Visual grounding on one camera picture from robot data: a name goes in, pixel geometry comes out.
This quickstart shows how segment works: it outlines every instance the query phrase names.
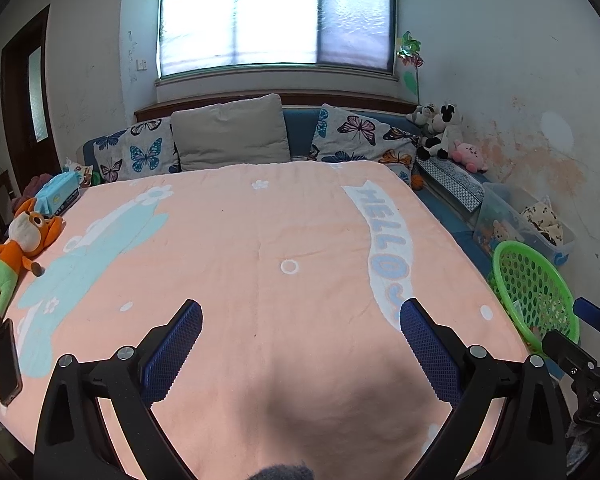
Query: metal screw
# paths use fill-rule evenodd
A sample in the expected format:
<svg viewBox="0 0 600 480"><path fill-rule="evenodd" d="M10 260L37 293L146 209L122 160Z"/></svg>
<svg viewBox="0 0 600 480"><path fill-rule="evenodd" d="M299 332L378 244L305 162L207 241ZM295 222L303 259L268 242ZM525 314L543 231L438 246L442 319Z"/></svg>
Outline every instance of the metal screw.
<svg viewBox="0 0 600 480"><path fill-rule="evenodd" d="M487 351L480 345L473 345L471 348L469 348L469 354L478 359L484 359L487 357Z"/></svg>
<svg viewBox="0 0 600 480"><path fill-rule="evenodd" d="M544 359L542 359L539 355L532 355L529 358L529 362L536 368L542 368L544 366Z"/></svg>
<svg viewBox="0 0 600 480"><path fill-rule="evenodd" d="M118 359L121 361L126 361L127 359L131 359L134 355L134 349L131 346L123 346L118 353L116 354Z"/></svg>
<svg viewBox="0 0 600 480"><path fill-rule="evenodd" d="M73 360L74 358L71 355L64 354L61 358L58 359L58 366L61 368L66 368L68 365L71 364Z"/></svg>

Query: fox plush toy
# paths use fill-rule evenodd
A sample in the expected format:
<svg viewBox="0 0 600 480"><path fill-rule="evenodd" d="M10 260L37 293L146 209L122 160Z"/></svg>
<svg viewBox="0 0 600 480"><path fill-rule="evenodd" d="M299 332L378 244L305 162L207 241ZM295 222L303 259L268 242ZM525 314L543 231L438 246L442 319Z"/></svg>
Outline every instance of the fox plush toy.
<svg viewBox="0 0 600 480"><path fill-rule="evenodd" d="M42 267L31 258L56 241L62 230L59 216L45 218L33 211L35 204L35 198L22 203L9 225L9 241L0 244L0 325L18 283L20 269L24 267L34 276L41 276Z"/></svg>

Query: door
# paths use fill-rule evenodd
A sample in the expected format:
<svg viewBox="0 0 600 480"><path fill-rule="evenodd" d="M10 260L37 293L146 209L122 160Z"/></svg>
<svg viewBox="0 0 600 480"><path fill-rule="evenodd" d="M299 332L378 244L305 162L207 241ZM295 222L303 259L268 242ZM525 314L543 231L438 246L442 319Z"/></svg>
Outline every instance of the door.
<svg viewBox="0 0 600 480"><path fill-rule="evenodd" d="M2 50L2 122L20 192L32 177L61 171L46 106L48 12L39 12Z"/></svg>

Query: green pants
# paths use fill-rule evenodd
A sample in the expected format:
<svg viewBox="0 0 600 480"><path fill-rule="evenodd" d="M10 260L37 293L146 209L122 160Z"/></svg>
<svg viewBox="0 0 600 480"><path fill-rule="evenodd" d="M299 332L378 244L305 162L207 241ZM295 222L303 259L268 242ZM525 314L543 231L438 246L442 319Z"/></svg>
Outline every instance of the green pants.
<svg viewBox="0 0 600 480"><path fill-rule="evenodd" d="M0 260L0 317L4 318L17 284L18 275L10 266Z"/></svg>

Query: grey fuzzy fabric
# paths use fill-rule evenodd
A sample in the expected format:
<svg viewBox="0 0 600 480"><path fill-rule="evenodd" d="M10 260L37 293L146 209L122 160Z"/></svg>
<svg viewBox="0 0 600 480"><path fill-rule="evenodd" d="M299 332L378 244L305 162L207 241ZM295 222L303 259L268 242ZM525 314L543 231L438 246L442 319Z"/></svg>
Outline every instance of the grey fuzzy fabric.
<svg viewBox="0 0 600 480"><path fill-rule="evenodd" d="M305 465L275 465L250 476L249 480L314 480L314 474Z"/></svg>

